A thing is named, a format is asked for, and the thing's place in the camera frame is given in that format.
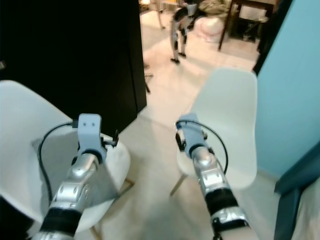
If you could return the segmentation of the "large black cabinet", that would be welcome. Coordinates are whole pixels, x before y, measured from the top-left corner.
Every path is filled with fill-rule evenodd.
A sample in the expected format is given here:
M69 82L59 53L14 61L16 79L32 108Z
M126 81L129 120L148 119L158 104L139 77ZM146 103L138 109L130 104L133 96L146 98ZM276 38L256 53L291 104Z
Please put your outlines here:
M147 105L138 0L0 0L0 79L123 135Z

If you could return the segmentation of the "pale pink cushion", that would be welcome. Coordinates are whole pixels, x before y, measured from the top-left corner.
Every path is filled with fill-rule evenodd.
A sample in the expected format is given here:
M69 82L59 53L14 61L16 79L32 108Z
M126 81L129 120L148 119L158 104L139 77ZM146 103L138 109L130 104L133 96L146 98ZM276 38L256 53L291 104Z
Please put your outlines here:
M224 29L224 21L219 17L201 17L195 20L194 32L205 42L218 42Z

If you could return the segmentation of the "white and black humanoid robot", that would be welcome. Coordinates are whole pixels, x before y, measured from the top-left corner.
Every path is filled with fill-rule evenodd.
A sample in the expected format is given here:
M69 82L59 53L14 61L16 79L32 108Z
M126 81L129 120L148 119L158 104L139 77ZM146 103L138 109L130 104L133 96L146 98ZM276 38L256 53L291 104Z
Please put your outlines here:
M170 21L170 41L173 44L171 61L180 64L179 57L186 58L186 42L190 25L194 23L198 10L197 0L177 0L178 9Z

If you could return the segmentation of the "teal sofa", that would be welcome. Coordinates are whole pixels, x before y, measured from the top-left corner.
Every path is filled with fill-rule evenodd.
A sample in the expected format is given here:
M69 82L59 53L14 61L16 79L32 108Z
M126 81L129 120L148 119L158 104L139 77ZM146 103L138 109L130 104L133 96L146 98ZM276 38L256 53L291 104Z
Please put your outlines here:
M292 240L304 191L320 178L320 141L286 171L274 186L279 195L273 240Z

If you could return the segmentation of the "empty white shell chair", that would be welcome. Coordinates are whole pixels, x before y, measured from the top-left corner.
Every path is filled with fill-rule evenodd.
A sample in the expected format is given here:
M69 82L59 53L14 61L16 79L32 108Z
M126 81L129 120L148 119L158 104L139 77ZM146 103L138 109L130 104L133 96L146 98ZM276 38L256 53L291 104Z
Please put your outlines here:
M219 135L202 128L233 190L249 187L256 178L257 107L256 75L239 68L219 67L210 74L189 110Z

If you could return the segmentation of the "dark wooden table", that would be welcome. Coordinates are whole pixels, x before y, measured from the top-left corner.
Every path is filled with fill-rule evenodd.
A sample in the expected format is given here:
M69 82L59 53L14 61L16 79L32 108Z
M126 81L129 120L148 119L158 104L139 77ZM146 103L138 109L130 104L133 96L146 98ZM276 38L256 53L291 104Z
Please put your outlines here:
M234 18L238 18L243 7L265 10L265 18L270 18L275 12L277 3L279 1L280 0L230 0L230 4L227 9L227 16L223 22L224 25L221 32L221 37L218 41L217 51L220 52L222 50L224 39L226 39L226 30L229 29L230 22Z

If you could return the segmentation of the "olive green bag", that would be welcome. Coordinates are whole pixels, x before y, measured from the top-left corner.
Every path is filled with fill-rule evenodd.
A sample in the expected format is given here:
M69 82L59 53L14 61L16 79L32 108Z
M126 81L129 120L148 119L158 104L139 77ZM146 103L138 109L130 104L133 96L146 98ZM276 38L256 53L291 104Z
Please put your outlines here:
M208 17L225 18L230 4L231 0L201 0L198 8Z

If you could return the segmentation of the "white cloth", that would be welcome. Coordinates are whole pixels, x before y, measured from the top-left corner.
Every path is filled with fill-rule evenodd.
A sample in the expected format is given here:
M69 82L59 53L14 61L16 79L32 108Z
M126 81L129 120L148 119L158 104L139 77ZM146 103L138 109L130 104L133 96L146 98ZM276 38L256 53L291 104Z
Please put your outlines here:
M302 194L291 240L320 240L320 193Z

